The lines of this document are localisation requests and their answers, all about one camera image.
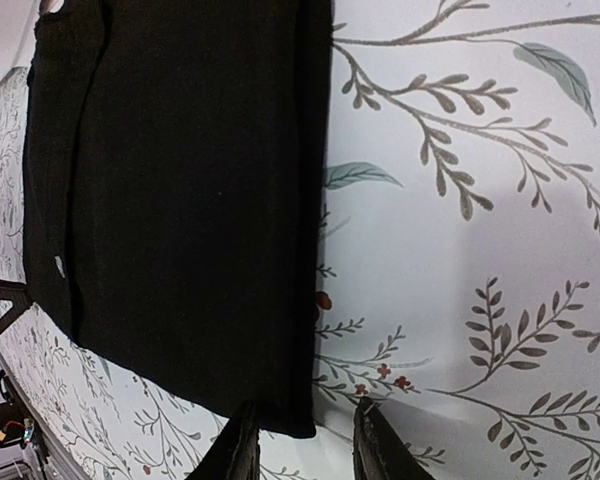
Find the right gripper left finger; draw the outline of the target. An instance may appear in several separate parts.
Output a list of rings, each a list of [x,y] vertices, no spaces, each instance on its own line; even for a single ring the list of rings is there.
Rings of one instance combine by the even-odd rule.
[[[242,403],[186,480],[257,480],[260,477],[256,405]]]

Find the black long sleeve shirt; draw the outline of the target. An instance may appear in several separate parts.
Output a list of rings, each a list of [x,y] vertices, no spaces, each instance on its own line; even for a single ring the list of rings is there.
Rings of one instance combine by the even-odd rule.
[[[328,1],[67,1],[35,27],[26,283],[77,345],[315,433]]]

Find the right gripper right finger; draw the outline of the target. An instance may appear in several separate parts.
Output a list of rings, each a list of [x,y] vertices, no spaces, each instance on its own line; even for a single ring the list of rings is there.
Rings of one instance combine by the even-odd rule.
[[[355,409],[353,465],[356,480],[430,478],[368,397],[363,397]]]

